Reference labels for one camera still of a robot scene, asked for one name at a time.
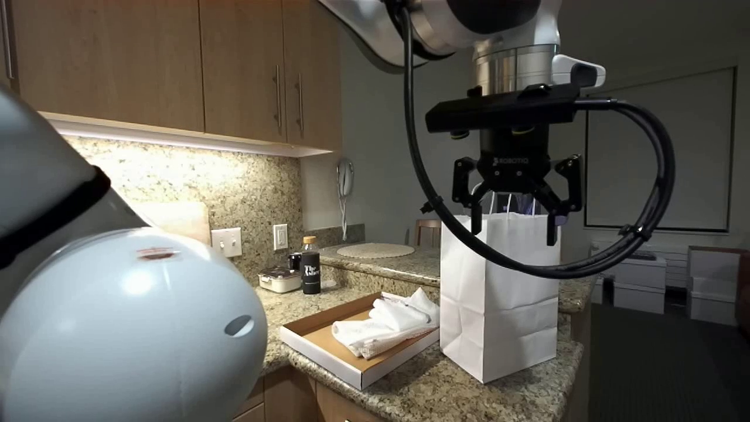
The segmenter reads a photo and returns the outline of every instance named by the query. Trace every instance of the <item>black cable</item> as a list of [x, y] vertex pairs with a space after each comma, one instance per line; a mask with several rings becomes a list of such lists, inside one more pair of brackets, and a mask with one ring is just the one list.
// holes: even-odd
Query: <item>black cable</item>
[[606, 251], [567, 262], [567, 264], [525, 264], [519, 261], [512, 261], [501, 256], [500, 251], [490, 248], [486, 242], [477, 239], [444, 204], [440, 194], [433, 190], [430, 174], [422, 162], [419, 143], [417, 143], [417, 129], [415, 129], [415, 65], [414, 65], [414, 26], [411, 14], [405, 6], [401, 6], [401, 18], [405, 21], [404, 31], [404, 108], [405, 108], [405, 130], [409, 130], [409, 148], [411, 159], [417, 174], [417, 180], [428, 194], [428, 201], [433, 205], [438, 217], [445, 222], [445, 227], [472, 251], [489, 258], [496, 264], [528, 272], [535, 277], [549, 277], [549, 278], [579, 278], [598, 273], [631, 252], [636, 252], [649, 236], [653, 229], [657, 229], [661, 216], [669, 209], [674, 188], [676, 188], [676, 152], [674, 140], [665, 130], [665, 127], [649, 113], [629, 103], [620, 103], [615, 99], [582, 99], [576, 100], [576, 111], [615, 111], [633, 120], [653, 140], [655, 154], [657, 154], [657, 183], [655, 190], [639, 217], [636, 225], [631, 225], [620, 242], [607, 247]]

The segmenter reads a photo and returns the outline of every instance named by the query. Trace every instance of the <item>backsplash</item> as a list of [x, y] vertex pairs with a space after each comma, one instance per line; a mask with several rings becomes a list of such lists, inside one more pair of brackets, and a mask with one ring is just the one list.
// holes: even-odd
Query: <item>backsplash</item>
[[273, 251], [273, 222], [288, 222], [292, 247], [302, 236], [300, 162], [223, 149], [67, 135], [101, 167], [128, 201], [204, 201], [211, 227], [242, 227], [233, 262], [259, 284], [259, 272], [288, 251]]

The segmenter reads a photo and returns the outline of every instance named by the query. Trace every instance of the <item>paper bag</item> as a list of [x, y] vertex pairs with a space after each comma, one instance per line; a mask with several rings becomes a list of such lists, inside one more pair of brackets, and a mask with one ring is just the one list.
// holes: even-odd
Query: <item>paper bag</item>
[[[558, 264], [560, 239], [547, 247], [547, 216], [490, 214], [479, 235], [496, 251], [530, 264]], [[558, 282], [500, 266], [449, 227], [440, 229], [440, 348], [481, 382], [555, 356]]]

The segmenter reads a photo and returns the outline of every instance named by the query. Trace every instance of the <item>electrical outlet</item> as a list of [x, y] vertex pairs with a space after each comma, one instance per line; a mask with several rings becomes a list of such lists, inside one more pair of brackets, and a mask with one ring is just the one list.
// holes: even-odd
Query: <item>electrical outlet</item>
[[273, 225], [273, 232], [275, 232], [275, 251], [288, 248], [288, 225], [286, 222]]
[[211, 229], [211, 244], [225, 258], [242, 256], [242, 227]]

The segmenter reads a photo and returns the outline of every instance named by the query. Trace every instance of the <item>tray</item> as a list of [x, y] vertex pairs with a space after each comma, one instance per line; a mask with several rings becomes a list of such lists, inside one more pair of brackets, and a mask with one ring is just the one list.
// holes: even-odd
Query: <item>tray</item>
[[368, 385], [385, 377], [388, 373], [392, 373], [395, 368], [398, 368], [401, 363], [405, 363], [409, 359], [414, 359], [415, 353], [419, 353], [438, 339], [437, 327], [419, 337], [411, 337], [374, 359], [356, 359], [346, 344], [340, 344], [331, 336], [331, 324], [346, 319], [367, 319], [377, 297], [380, 292], [363, 296], [333, 310], [285, 324], [279, 327], [279, 337], [285, 344], [324, 365], [328, 373], [351, 385], [354, 390], [367, 390]]

